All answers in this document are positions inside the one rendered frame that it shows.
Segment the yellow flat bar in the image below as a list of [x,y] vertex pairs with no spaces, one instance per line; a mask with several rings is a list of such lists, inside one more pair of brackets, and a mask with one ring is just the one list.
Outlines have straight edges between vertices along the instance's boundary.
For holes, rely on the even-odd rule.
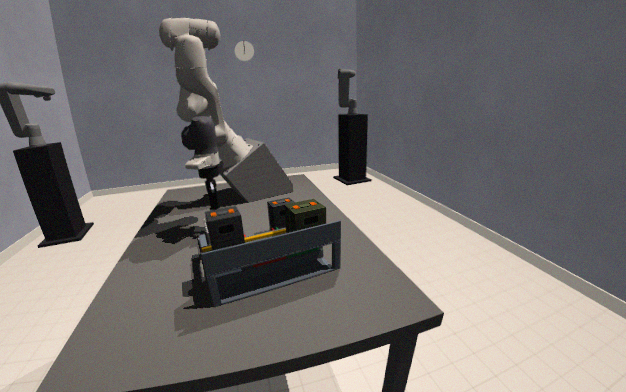
[[[260,235],[256,235],[256,236],[252,236],[252,237],[247,237],[247,238],[245,238],[245,242],[254,241],[254,240],[258,240],[258,239],[262,239],[262,238],[266,238],[266,237],[271,237],[271,236],[275,236],[275,235],[279,235],[279,234],[283,234],[283,233],[286,233],[286,229],[277,230],[277,231],[273,231],[273,232],[269,232],[269,233],[265,233],[265,234],[260,234]],[[212,246],[208,246],[208,247],[203,247],[202,248],[202,252],[211,251],[211,250],[212,250]]]

